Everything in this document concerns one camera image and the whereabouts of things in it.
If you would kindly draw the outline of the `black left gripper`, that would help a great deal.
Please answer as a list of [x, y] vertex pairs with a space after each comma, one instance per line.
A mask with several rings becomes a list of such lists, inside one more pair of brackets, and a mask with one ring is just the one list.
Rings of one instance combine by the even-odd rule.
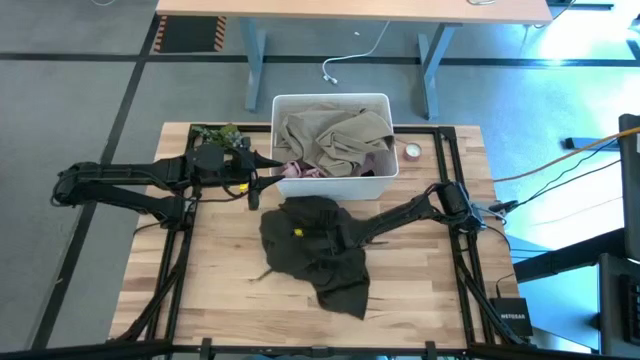
[[285, 178], [284, 175], [257, 176], [257, 169], [279, 168], [282, 162], [257, 151], [209, 143], [185, 153], [188, 179], [198, 187], [220, 187], [231, 198], [260, 194]]

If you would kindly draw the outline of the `pink heather garment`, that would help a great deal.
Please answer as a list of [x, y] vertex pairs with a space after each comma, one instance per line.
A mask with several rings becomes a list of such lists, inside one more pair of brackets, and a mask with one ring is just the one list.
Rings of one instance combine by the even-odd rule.
[[304, 161], [288, 161], [281, 167], [281, 174], [286, 178], [325, 178], [321, 169]]

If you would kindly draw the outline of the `dark olive green garment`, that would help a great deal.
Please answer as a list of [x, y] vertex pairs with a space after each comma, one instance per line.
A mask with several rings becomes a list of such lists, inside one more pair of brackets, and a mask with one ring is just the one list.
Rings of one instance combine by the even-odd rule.
[[313, 223], [321, 211], [338, 207], [335, 201], [318, 196], [286, 199], [261, 215], [262, 246], [269, 268], [310, 283], [322, 309], [362, 320], [370, 287], [363, 247], [309, 251], [304, 249], [304, 237], [293, 234], [295, 228]]

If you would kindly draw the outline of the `tan khaki garment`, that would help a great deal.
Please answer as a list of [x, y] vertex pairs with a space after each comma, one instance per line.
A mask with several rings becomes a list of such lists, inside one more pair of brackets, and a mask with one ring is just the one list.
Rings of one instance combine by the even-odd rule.
[[272, 158], [304, 161], [329, 178], [355, 177], [370, 171], [374, 155], [393, 145], [391, 126], [380, 115], [320, 104], [283, 118], [275, 127]]

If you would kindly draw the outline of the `white woven plastic laundry basket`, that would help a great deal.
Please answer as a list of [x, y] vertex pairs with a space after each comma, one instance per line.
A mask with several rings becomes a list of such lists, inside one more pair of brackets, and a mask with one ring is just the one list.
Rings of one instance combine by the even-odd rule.
[[[275, 145], [275, 127], [290, 113], [304, 111], [314, 105], [330, 104], [347, 111], [370, 110], [384, 118], [391, 126], [394, 135], [393, 148], [388, 152], [374, 155], [373, 168], [355, 177], [335, 178], [284, 178], [277, 183], [279, 191], [285, 197], [322, 196], [333, 200], [372, 200], [379, 198], [391, 185], [399, 173], [395, 134], [391, 117], [390, 103], [382, 93], [343, 93], [343, 94], [293, 94], [278, 95], [273, 99], [271, 121], [272, 158]], [[271, 172], [282, 175], [281, 167]]]

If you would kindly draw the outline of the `green camouflage garment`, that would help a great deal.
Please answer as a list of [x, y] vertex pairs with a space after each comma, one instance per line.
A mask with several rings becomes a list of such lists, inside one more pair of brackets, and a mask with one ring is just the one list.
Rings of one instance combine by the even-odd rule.
[[234, 124], [222, 127], [197, 125], [192, 128], [201, 144], [215, 144], [223, 148], [237, 148], [249, 150], [251, 140], [245, 136]]

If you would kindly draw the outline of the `black mat with hazard stripes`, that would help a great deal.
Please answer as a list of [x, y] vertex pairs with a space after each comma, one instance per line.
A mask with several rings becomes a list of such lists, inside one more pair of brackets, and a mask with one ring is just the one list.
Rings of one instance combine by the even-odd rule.
[[162, 15], [153, 43], [157, 53], [220, 52], [224, 48], [225, 16]]

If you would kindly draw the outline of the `wooden desk with grey legs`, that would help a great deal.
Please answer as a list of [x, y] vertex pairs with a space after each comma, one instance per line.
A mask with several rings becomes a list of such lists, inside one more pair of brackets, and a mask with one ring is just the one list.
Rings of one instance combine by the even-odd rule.
[[425, 118], [439, 115], [436, 71], [455, 31], [464, 24], [547, 25], [553, 16], [546, 0], [158, 0], [158, 16], [227, 16], [240, 23], [248, 59], [245, 109], [257, 110], [266, 35], [258, 18], [318, 18], [432, 22], [432, 39], [417, 36]]

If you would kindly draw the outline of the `dark grey cabinet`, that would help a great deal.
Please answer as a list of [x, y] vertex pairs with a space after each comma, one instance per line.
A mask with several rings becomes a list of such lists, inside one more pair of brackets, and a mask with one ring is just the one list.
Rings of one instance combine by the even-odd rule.
[[625, 250], [640, 262], [640, 131], [619, 139]]

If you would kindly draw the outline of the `black metal table frame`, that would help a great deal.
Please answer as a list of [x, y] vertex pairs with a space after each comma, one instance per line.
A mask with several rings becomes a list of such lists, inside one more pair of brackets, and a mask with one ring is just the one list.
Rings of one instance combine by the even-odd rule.
[[0, 360], [140, 360], [194, 353], [264, 356], [419, 356], [492, 360], [629, 360], [474, 343], [482, 331], [479, 303], [459, 301], [454, 235], [420, 222], [386, 235], [368, 259], [374, 307], [365, 320], [321, 310], [312, 288], [284, 275], [259, 280], [265, 267], [260, 215], [245, 205], [212, 202], [194, 212], [192, 235], [149, 229], [134, 240], [112, 327], [122, 332], [153, 289], [189, 249], [188, 265], [156, 314], [165, 332], [144, 331], [101, 344], [0, 354]]

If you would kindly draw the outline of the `black Netgear network switch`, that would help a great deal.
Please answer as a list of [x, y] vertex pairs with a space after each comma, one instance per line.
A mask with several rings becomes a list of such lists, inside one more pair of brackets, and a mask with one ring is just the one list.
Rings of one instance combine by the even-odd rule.
[[531, 337], [533, 335], [533, 327], [525, 298], [491, 298], [490, 302], [500, 319], [516, 335], [520, 337]]

